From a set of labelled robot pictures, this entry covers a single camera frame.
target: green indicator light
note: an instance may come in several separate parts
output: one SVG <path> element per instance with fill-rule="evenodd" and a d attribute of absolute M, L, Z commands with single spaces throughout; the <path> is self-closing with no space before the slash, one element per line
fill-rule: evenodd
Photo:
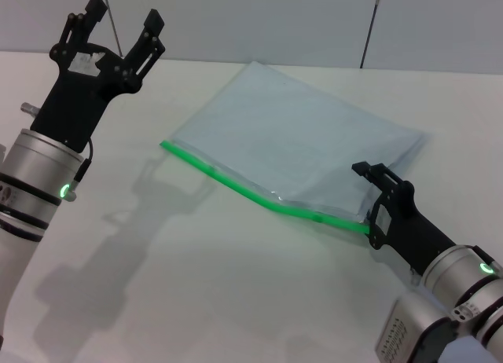
<path fill-rule="evenodd" d="M 481 264 L 480 264 L 480 269 L 482 269 L 482 271 L 483 271 L 484 273 L 494 274 L 494 270 L 492 270 L 492 269 L 490 268 L 490 266 L 489 266 L 489 265 L 487 265 L 486 263 L 481 263 Z"/>
<path fill-rule="evenodd" d="M 61 198 L 64 198 L 64 196 L 66 196 L 66 193 L 68 193 L 68 189 L 70 189 L 70 184 L 66 184 L 65 186 L 63 186 L 60 190 L 60 197 Z"/>

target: ziplock bag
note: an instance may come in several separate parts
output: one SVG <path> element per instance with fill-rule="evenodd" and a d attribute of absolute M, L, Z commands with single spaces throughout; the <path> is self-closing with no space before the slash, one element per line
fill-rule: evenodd
<path fill-rule="evenodd" d="M 217 180 L 246 190 L 246 197 L 278 205 L 276 211 L 296 209 L 354 226 L 379 192 L 370 192 L 351 165 L 384 163 L 400 175 L 424 139 L 253 62 L 162 146 L 192 158 L 192 165 L 198 161 L 207 174 L 218 171 Z"/>

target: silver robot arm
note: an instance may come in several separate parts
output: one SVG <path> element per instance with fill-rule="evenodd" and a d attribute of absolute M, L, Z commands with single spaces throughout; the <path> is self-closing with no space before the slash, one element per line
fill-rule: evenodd
<path fill-rule="evenodd" d="M 431 224 L 416 208 L 412 184 L 383 164 L 356 163 L 353 170 L 382 192 L 368 215 L 370 245 L 397 251 L 418 285 L 391 309 L 376 345 L 381 363 L 437 362 L 446 345 L 463 336 L 475 337 L 503 362 L 501 265 Z"/>
<path fill-rule="evenodd" d="M 102 0 L 90 0 L 85 14 L 68 15 L 50 51 L 58 79 L 40 109 L 22 105 L 35 119 L 0 166 L 0 348 L 16 286 L 61 201 L 75 199 L 75 188 L 91 164 L 94 128 L 115 96 L 141 89 L 164 52 L 158 38 L 164 22 L 154 9 L 126 57 L 88 43 L 106 10 Z M 84 159 L 80 153 L 86 145 L 90 157 Z"/>

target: green zipper seal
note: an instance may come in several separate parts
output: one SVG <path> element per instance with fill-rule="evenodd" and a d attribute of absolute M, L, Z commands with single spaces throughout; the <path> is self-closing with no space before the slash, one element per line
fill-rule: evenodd
<path fill-rule="evenodd" d="M 363 225 L 351 220 L 336 218 L 335 216 L 322 214 L 321 212 L 306 210 L 298 207 L 285 206 L 284 204 L 268 200 L 267 198 L 260 196 L 256 192 L 251 191 L 249 188 L 243 186 L 239 182 L 234 181 L 232 178 L 223 174 L 221 171 L 215 169 L 215 167 L 213 167 L 212 165 L 205 163 L 203 160 L 198 159 L 191 153 L 188 153 L 186 150 L 178 147 L 170 141 L 162 141 L 160 146 L 163 149 L 171 152 L 173 155 L 179 157 L 183 161 L 189 163 L 193 167 L 199 169 L 209 177 L 215 179 L 228 188 L 231 188 L 235 192 L 240 193 L 242 196 L 247 197 L 249 200 L 252 200 L 256 204 L 268 208 L 269 210 L 276 211 L 281 214 L 296 216 L 297 218 L 310 219 L 314 222 L 327 224 L 329 226 L 334 226 L 337 228 L 349 229 L 353 232 L 366 234 L 369 233 L 368 225 Z"/>

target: white tabletop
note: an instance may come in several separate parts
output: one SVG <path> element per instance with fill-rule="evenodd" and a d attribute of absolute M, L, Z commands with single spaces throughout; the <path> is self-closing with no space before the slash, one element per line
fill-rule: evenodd
<path fill-rule="evenodd" d="M 138 94 L 111 102 L 77 201 L 62 204 L 14 295 L 2 362 L 377 362 L 405 290 L 364 236 L 262 209 L 158 146 L 242 67 L 162 60 Z M 57 66 L 1 53 L 0 68 L 10 147 L 31 123 L 20 104 L 42 104 Z M 407 175 L 420 211 L 503 259 L 503 76 L 277 69 L 430 132 Z"/>

